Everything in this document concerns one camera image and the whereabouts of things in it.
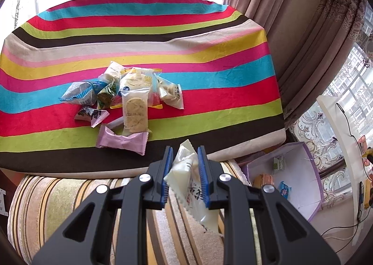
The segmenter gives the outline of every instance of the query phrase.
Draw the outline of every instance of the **metal screw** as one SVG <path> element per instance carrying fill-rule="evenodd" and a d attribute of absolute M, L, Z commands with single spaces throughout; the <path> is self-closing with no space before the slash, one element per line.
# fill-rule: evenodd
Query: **metal screw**
<path fill-rule="evenodd" d="M 142 174 L 139 176 L 141 182 L 148 182 L 152 177 L 149 174 Z"/>
<path fill-rule="evenodd" d="M 271 184 L 266 184 L 263 186 L 263 190 L 266 192 L 266 193 L 272 193 L 275 191 L 275 187 Z"/>
<path fill-rule="evenodd" d="M 219 179 L 223 182 L 228 182 L 230 179 L 232 179 L 231 175 L 229 174 L 221 174 L 219 176 Z"/>
<path fill-rule="evenodd" d="M 98 185 L 96 187 L 96 192 L 98 192 L 99 194 L 103 194 L 103 193 L 107 192 L 107 186 L 104 185 L 104 184 Z"/>

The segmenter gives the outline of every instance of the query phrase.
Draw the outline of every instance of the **white shelf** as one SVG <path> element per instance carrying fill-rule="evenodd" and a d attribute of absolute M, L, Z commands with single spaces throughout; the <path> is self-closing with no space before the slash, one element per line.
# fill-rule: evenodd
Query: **white shelf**
<path fill-rule="evenodd" d="M 356 144 L 356 141 L 353 137 L 350 136 L 348 131 L 348 123 L 346 120 L 346 117 L 340 110 L 340 108 L 336 105 L 336 103 L 340 103 L 339 97 L 331 97 L 331 96 L 318 96 L 316 99 L 319 106 L 323 110 L 326 118 L 328 118 L 329 123 L 331 127 L 333 128 L 333 131 L 335 133 L 335 137 L 338 140 L 338 143 L 342 149 L 342 153 L 344 156 L 344 159 L 346 161 L 346 166 L 348 169 L 348 174 L 351 181 L 351 187 L 352 187 L 352 197 L 354 200 L 354 225 L 357 224 L 357 212 L 359 209 L 359 183 L 362 181 L 365 185 L 365 180 L 367 179 L 367 176 L 364 172 L 364 169 L 366 172 L 370 170 L 370 166 L 364 167 L 361 159 L 361 153 L 360 149 Z M 351 129 L 351 133 L 356 137 L 356 139 L 359 139 L 359 134 L 357 132 L 357 129 L 354 125 L 354 123 L 351 120 L 350 115 L 347 111 L 345 111 L 345 114 L 349 121 L 349 126 Z M 361 218 L 365 218 L 367 211 L 364 211 Z M 364 225 L 364 222 L 359 224 L 359 228 L 356 232 L 356 235 L 353 238 L 352 245 L 355 245 L 359 234 L 361 232 L 361 229 Z"/>

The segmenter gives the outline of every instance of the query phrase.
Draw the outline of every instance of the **blue stripe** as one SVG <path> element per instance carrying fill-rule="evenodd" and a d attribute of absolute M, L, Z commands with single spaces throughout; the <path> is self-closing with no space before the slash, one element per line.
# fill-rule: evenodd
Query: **blue stripe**
<path fill-rule="evenodd" d="M 61 18 L 86 16 L 208 14 L 223 12 L 227 7 L 227 5 L 217 3 L 106 3 L 44 11 L 39 14 L 39 17 L 47 21 L 54 21 Z"/>
<path fill-rule="evenodd" d="M 272 59 L 266 55 L 258 60 L 228 70 L 214 72 L 163 73 L 161 77 L 181 84 L 184 91 L 206 88 L 240 87 L 275 75 Z M 60 103 L 58 100 L 71 83 L 53 86 L 35 92 L 15 93 L 0 86 L 0 110 L 8 114 L 38 109 Z"/>

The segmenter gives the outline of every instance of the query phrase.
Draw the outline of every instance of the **green snack wrapper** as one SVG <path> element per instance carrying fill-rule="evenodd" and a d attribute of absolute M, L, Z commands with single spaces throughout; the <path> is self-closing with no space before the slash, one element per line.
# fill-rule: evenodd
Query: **green snack wrapper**
<path fill-rule="evenodd" d="M 115 81 L 111 81 L 97 94 L 97 109 L 108 109 L 116 95 Z"/>

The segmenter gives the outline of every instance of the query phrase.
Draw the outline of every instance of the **blue snack wrapper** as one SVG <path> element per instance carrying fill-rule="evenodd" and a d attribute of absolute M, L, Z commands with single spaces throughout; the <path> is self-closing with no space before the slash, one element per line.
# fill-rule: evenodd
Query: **blue snack wrapper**
<path fill-rule="evenodd" d="M 70 104 L 94 105 L 97 94 L 105 86 L 107 83 L 103 81 L 73 82 L 59 100 Z"/>
<path fill-rule="evenodd" d="M 287 200 L 291 187 L 287 186 L 283 181 L 280 182 L 279 192 Z"/>

